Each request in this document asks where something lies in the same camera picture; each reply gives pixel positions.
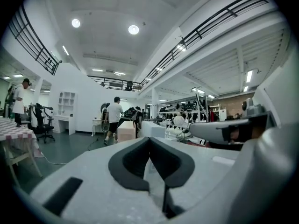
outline man in white t-shirt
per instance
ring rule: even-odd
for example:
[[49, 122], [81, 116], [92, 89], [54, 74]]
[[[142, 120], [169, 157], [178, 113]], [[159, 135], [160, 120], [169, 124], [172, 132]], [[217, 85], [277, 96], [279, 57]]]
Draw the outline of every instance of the man in white t-shirt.
[[14, 107], [13, 107], [13, 113], [14, 113], [14, 121], [17, 123], [17, 127], [21, 127], [21, 114], [24, 113], [24, 104], [23, 104], [23, 98], [24, 98], [24, 90], [28, 88], [30, 84], [29, 79], [24, 79], [22, 84], [19, 84], [16, 86], [14, 90]]
[[114, 103], [107, 108], [107, 113], [104, 122], [108, 122], [109, 118], [109, 131], [107, 137], [104, 139], [104, 144], [107, 145], [109, 137], [114, 133], [115, 140], [117, 141], [117, 126], [120, 121], [121, 114], [123, 113], [122, 106], [120, 105], [121, 98], [115, 97]]

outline white box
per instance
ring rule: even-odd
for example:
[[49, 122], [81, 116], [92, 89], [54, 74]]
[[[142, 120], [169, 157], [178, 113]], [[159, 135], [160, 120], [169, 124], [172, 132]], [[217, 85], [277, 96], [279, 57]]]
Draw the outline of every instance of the white box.
[[124, 121], [117, 128], [118, 142], [135, 139], [135, 127], [133, 121]]
[[160, 137], [165, 138], [165, 127], [156, 125], [150, 121], [142, 121], [140, 137]]

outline white ceiling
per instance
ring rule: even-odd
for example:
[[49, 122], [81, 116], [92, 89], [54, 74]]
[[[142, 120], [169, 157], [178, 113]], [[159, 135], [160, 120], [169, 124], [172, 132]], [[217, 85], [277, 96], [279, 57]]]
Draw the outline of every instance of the white ceiling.
[[[255, 89], [279, 65], [277, 59], [285, 56], [285, 48], [289, 42], [290, 34], [282, 29], [265, 36], [261, 36], [249, 43], [242, 44], [221, 56], [206, 63], [198, 63], [196, 68], [187, 73], [182, 72], [180, 79], [169, 79], [158, 86], [158, 89], [174, 94], [187, 94], [198, 87], [206, 94], [223, 95], [241, 92], [245, 86], [248, 91]], [[240, 54], [244, 64], [244, 73], [240, 73]], [[252, 78], [246, 83], [247, 72], [253, 70]]]
[[[14, 77], [16, 74], [22, 74], [23, 77]], [[35, 88], [39, 77], [34, 74], [31, 70], [26, 68], [20, 62], [15, 60], [4, 48], [0, 48], [0, 78], [11, 77], [6, 80], [14, 85], [18, 85], [23, 82], [25, 78], [28, 78], [32, 83], [31, 89]], [[51, 83], [43, 80], [42, 89], [51, 89]]]
[[[78, 46], [78, 52], [70, 55], [75, 62], [82, 63], [88, 75], [109, 77], [105, 72], [92, 72], [92, 68], [98, 68], [124, 72], [126, 75], [122, 78], [132, 79], [141, 60], [151, 55], [149, 44], [153, 37], [166, 18], [184, 0], [50, 1], [60, 30], [70, 31], [69, 36], [75, 36], [78, 42], [71, 42], [72, 45]], [[79, 28], [71, 26], [73, 18], [80, 20]], [[130, 25], [137, 25], [140, 29], [139, 34], [131, 35], [128, 32]]]

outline white cabinet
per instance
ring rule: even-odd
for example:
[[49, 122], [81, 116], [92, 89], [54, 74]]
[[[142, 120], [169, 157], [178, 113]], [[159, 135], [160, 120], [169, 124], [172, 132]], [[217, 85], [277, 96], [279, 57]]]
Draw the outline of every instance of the white cabinet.
[[219, 110], [219, 121], [224, 121], [227, 118], [226, 109]]
[[57, 114], [53, 115], [53, 132], [61, 133], [66, 129], [69, 135], [76, 131], [76, 104], [77, 95], [73, 92], [62, 91], [58, 98]]

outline black metal railing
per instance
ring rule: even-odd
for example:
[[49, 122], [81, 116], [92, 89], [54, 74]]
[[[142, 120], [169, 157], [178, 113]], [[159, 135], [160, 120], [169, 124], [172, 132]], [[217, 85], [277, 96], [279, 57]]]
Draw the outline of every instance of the black metal railing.
[[191, 46], [200, 41], [203, 37], [216, 30], [221, 24], [224, 24], [235, 17], [260, 5], [268, 3], [266, 0], [236, 0], [227, 5], [213, 16], [206, 19], [197, 26], [186, 37], [184, 37], [162, 60], [150, 71], [150, 73], [141, 81], [141, 89], [152, 78], [158, 75], [170, 63], [178, 58], [182, 53], [187, 51]]
[[93, 79], [95, 82], [105, 87], [106, 89], [114, 89], [121, 91], [139, 91], [140, 83], [128, 81], [128, 80], [120, 80], [114, 78], [107, 77], [96, 77], [96, 76], [88, 76]]
[[16, 11], [8, 27], [21, 46], [48, 72], [55, 75], [61, 61], [52, 56], [37, 36], [27, 17], [24, 5]]

